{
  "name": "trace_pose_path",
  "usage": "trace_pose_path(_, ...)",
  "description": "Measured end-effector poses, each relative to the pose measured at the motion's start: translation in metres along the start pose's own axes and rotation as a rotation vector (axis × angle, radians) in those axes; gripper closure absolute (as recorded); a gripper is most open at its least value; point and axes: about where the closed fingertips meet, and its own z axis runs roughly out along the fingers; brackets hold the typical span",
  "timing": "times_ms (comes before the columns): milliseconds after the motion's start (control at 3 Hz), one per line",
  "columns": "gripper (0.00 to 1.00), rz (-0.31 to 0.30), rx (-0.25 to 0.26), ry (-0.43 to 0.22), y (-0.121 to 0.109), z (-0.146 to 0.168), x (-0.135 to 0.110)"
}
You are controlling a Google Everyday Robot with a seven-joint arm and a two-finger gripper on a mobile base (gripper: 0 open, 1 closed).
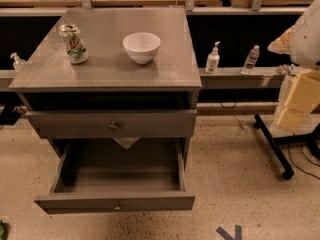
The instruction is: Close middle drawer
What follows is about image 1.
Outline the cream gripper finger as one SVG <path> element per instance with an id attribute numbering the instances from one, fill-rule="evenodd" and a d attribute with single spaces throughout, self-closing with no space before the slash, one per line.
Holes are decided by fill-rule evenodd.
<path id="1" fill-rule="evenodd" d="M 320 71 L 305 70 L 292 79 L 276 126 L 283 130 L 298 128 L 320 104 Z"/>

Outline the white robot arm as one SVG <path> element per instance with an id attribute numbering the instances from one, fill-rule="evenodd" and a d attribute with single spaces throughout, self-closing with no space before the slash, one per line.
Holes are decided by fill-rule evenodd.
<path id="1" fill-rule="evenodd" d="M 276 120 L 277 127 L 294 130 L 320 104 L 320 0 L 314 0 L 293 26 L 269 44 L 268 50 L 287 54 L 304 68 L 292 79 Z"/>

